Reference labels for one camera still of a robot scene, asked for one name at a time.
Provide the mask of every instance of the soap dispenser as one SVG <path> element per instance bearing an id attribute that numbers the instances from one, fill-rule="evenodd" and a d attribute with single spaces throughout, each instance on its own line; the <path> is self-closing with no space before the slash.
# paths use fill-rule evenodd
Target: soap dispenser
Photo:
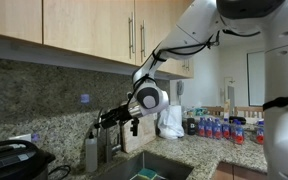
<path id="1" fill-rule="evenodd" d="M 94 137 L 92 131 L 85 140 L 85 160 L 86 172 L 94 172 L 97 169 L 97 138 Z"/>

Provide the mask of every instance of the bottle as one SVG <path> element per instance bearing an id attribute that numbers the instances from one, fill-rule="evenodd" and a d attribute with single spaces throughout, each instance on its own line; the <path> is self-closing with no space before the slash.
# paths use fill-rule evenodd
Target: bottle
<path id="1" fill-rule="evenodd" d="M 241 122 L 236 122 L 236 137 L 235 137 L 235 143 L 236 144 L 243 144 L 244 143 L 244 129 L 241 126 Z"/>
<path id="2" fill-rule="evenodd" d="M 195 135 L 195 132 L 195 119 L 192 117 L 187 118 L 187 134 Z"/>
<path id="3" fill-rule="evenodd" d="M 258 129 L 256 131 L 256 142 L 259 144 L 264 143 L 264 121 L 258 122 Z"/>
<path id="4" fill-rule="evenodd" d="M 227 118 L 224 118 L 224 123 L 223 123 L 223 130 L 222 130 L 222 133 L 223 133 L 223 137 L 225 139 L 230 139 L 230 125 L 228 124 L 228 119 Z"/>
<path id="5" fill-rule="evenodd" d="M 235 127 L 236 127 L 236 122 L 237 122 L 237 121 L 238 121 L 237 119 L 234 119 L 234 120 L 233 120 L 233 123 L 231 124 L 231 139 L 232 139 L 233 141 L 235 141 L 235 137 L 236 137 Z"/>
<path id="6" fill-rule="evenodd" d="M 206 132 L 206 137 L 208 138 L 213 138 L 212 127 L 213 127 L 212 118 L 207 118 L 205 132 Z"/>
<path id="7" fill-rule="evenodd" d="M 213 123 L 213 138 L 221 139 L 222 138 L 222 126 L 218 118 L 215 119 Z"/>
<path id="8" fill-rule="evenodd" d="M 205 118 L 200 117 L 200 122 L 198 123 L 198 135 L 201 137 L 205 136 Z"/>
<path id="9" fill-rule="evenodd" d="M 97 169 L 97 138 L 94 138 L 92 131 L 85 140 L 85 160 L 86 171 L 94 172 Z"/>

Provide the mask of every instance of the white plastic bag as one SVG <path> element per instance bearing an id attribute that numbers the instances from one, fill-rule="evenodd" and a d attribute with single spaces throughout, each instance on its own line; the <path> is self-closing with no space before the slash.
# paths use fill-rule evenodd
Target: white plastic bag
<path id="1" fill-rule="evenodd" d="M 163 138 L 177 139 L 183 137 L 181 106 L 169 106 L 161 111 L 157 127 L 160 130 L 159 136 Z"/>

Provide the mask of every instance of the granite backsplash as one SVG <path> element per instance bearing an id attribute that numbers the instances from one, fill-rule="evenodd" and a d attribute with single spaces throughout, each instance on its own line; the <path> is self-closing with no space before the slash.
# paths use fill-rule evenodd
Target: granite backsplash
<path id="1" fill-rule="evenodd" d="M 169 81 L 157 80 L 169 93 Z M 0 141 L 37 133 L 35 144 L 56 156 L 51 168 L 84 169 L 84 139 L 102 107 L 116 107 L 132 91 L 131 76 L 0 59 Z M 90 95 L 81 104 L 81 94 Z M 111 129 L 112 140 L 118 128 Z M 103 161 L 105 135 L 99 139 Z"/>

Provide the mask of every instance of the kitchen sink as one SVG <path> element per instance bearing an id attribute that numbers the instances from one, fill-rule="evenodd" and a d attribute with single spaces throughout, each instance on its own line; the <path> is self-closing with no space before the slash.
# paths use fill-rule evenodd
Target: kitchen sink
<path id="1" fill-rule="evenodd" d="M 149 152 L 142 152 L 132 159 L 112 168 L 105 174 L 94 178 L 95 180 L 135 180 L 136 174 L 142 169 L 151 169 L 157 173 L 158 179 L 181 180 L 186 179 L 193 168 Z"/>

